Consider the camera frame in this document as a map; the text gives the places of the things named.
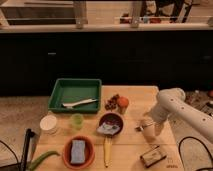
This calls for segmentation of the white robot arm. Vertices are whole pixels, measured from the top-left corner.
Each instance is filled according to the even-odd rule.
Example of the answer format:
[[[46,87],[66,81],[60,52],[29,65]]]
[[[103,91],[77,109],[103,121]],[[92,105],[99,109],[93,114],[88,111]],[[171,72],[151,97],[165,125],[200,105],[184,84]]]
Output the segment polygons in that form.
[[[164,122],[170,114],[178,115],[205,139],[213,143],[213,117],[188,105],[185,102],[186,94],[181,88],[160,90],[156,94],[155,105],[142,119],[142,128],[152,126],[156,136],[160,135]]]

